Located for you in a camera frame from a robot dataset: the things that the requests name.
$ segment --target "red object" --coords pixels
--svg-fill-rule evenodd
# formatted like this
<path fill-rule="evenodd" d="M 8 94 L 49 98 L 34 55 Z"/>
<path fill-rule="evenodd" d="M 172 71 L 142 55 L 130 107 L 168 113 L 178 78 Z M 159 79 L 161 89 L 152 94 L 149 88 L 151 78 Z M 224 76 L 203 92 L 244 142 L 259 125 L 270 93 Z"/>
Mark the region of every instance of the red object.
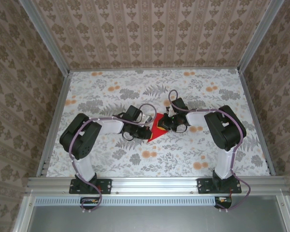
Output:
<path fill-rule="evenodd" d="M 160 137 L 160 136 L 162 136 L 162 135 L 164 135 L 165 133 L 168 132 L 167 130 L 159 129 L 159 128 L 157 127 L 157 125 L 158 125 L 158 121 L 159 121 L 160 119 L 162 119 L 162 117 L 163 117 L 163 114 L 159 114 L 159 113 L 157 113 L 157 116 L 156 116 L 156 118 L 155 118 L 155 121 L 154 121 L 153 127 L 152 127 L 152 129 L 151 129 L 152 136 L 151 136 L 151 138 L 148 140 L 148 142 L 150 142 L 150 141 L 152 141 L 152 140 L 154 140 L 154 139 L 157 139 L 158 137 Z"/>

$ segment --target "purple cable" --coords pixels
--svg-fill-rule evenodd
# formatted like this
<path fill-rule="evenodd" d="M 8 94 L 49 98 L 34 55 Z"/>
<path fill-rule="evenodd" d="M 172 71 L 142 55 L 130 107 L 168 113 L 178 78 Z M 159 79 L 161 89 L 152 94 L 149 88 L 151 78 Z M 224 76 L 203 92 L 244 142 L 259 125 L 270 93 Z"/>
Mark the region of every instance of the purple cable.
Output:
<path fill-rule="evenodd" d="M 84 183 L 86 183 L 86 184 L 92 186 L 92 187 L 93 187 L 93 188 L 98 192 L 98 194 L 99 194 L 99 201 L 98 201 L 97 205 L 96 205 L 95 207 L 93 207 L 91 210 L 95 210 L 95 209 L 97 209 L 98 206 L 101 204 L 101 202 L 102 202 L 102 193 L 101 193 L 101 191 L 100 191 L 100 190 L 99 190 L 99 189 L 98 189 L 94 184 L 92 184 L 92 183 L 86 181 L 86 180 L 85 180 L 85 179 L 84 179 L 84 178 L 79 174 L 78 169 L 77 169 L 76 165 L 74 164 L 75 156 L 72 154 L 72 147 L 73 147 L 73 145 L 74 145 L 74 143 L 75 143 L 75 140 L 76 140 L 77 136 L 78 136 L 79 133 L 84 129 L 84 127 L 85 127 L 88 123 L 90 123 L 90 122 L 92 122 L 92 121 L 97 121 L 97 122 L 99 122 L 99 121 L 104 121 L 104 120 L 118 120 L 118 121 L 122 121 L 122 122 L 130 123 L 130 124 L 138 125 L 138 126 L 145 126 L 145 125 L 148 125 L 148 124 L 154 122 L 154 120 L 155 120 L 155 118 L 156 118 L 156 116 L 157 116 L 157 110 L 156 110 L 156 108 L 155 108 L 152 104 L 149 104 L 149 103 L 144 103 L 144 104 L 142 104 L 142 105 L 139 107 L 139 109 L 141 109 L 144 105 L 149 105 L 149 106 L 151 106 L 151 107 L 154 109 L 154 111 L 155 111 L 155 115 L 154 115 L 154 117 L 153 117 L 149 122 L 146 122 L 146 123 L 130 122 L 130 121 L 127 121 L 127 120 L 124 120 L 124 119 L 118 118 L 118 117 L 114 117 L 114 116 L 112 116 L 112 117 L 102 117 L 102 118 L 91 118 L 91 119 L 89 119 L 88 121 L 86 121 L 86 122 L 85 122 L 85 123 L 80 127 L 80 129 L 78 129 L 78 131 L 76 132 L 75 136 L 73 137 L 73 139 L 72 139 L 72 141 L 71 141 L 71 143 L 70 143 L 70 147 L 69 147 L 69 156 L 70 156 L 70 158 L 72 159 L 72 166 L 73 166 L 74 170 L 76 171 L 76 175 L 78 176 L 78 178 L 79 178 L 81 181 L 83 181 Z M 84 208 L 84 202 L 87 201 L 87 200 L 84 199 L 84 200 L 82 201 L 81 208 L 82 208 L 83 212 L 84 212 L 84 210 L 85 210 L 85 208 Z"/>
<path fill-rule="evenodd" d="M 247 182 L 245 182 L 244 180 L 242 180 L 242 179 L 240 179 L 239 177 L 237 177 L 236 175 L 235 175 L 235 173 L 234 173 L 234 171 L 233 171 L 233 166 L 234 166 L 234 160 L 235 160 L 235 153 L 236 153 L 236 151 L 237 151 L 237 149 L 239 148 L 239 146 L 242 144 L 242 142 L 243 142 L 243 138 L 244 138 L 244 136 L 243 136 L 243 132 L 242 132 L 242 129 L 241 129 L 241 127 L 240 127 L 240 125 L 235 121 L 235 119 L 233 118 L 233 117 L 231 117 L 229 114 L 227 114 L 226 112 L 223 112 L 223 111 L 221 111 L 221 110 L 219 110 L 219 109 L 199 109 L 199 110 L 197 110 L 197 109 L 194 109 L 194 110 L 185 110 L 185 109 L 181 109 L 181 108 L 179 108 L 179 107 L 177 107 L 176 105 L 174 105 L 173 103 L 172 103 L 172 100 L 171 100 L 171 93 L 172 92 L 175 92 L 176 93 L 176 99 L 178 98 L 178 92 L 175 90 L 175 89 L 172 89 L 170 92 L 169 92 L 169 101 L 170 101 L 170 103 L 171 103 L 171 105 L 172 105 L 172 107 L 174 107 L 175 109 L 177 109 L 177 110 L 181 110 L 181 111 L 185 111 L 185 112 L 219 112 L 219 113 L 221 113 L 221 114 L 223 114 L 224 116 L 226 116 L 226 117 L 228 117 L 234 124 L 235 124 L 235 126 L 237 127 L 237 129 L 238 129 L 238 131 L 240 132 L 240 137 L 241 137 L 241 139 L 240 139 L 240 141 L 239 141 L 239 143 L 237 144 L 237 146 L 233 149 L 233 152 L 232 152 L 232 160 L 231 160 L 231 166 L 230 166 L 230 171 L 231 171 L 231 173 L 232 173 L 232 175 L 235 177 L 235 179 L 237 179 L 238 181 L 241 181 L 242 183 L 244 183 L 247 187 L 248 187 L 248 191 L 247 191 L 247 194 L 246 194 L 246 196 L 237 204 L 237 205 L 235 205 L 235 206 L 232 206 L 231 208 L 229 208 L 229 209 L 226 209 L 225 207 L 223 207 L 222 205 L 220 205 L 220 204 L 216 204 L 216 205 L 218 205 L 219 207 L 221 207 L 222 209 L 224 209 L 225 211 L 228 211 L 228 210 L 233 210 L 233 209 L 235 209 L 235 208 L 237 208 L 238 206 L 240 206 L 245 200 L 246 200 L 246 198 L 249 196 L 249 194 L 250 194 L 250 192 L 251 192 L 251 187 L 250 187 L 250 185 L 247 183 Z"/>

